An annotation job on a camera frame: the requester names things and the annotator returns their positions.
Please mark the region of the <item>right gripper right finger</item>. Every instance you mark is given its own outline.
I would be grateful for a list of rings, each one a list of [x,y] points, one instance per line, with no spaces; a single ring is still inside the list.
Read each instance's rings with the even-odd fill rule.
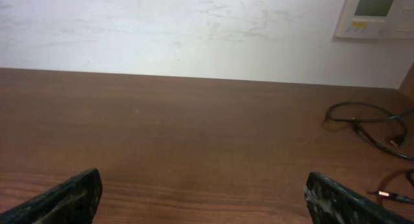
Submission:
[[[315,224],[413,224],[320,172],[311,172],[305,201]]]

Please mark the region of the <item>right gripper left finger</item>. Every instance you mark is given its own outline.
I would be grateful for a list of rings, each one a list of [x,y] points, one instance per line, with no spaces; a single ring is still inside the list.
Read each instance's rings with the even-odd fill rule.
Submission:
[[[75,175],[1,213],[2,224],[92,224],[103,186],[98,169]]]

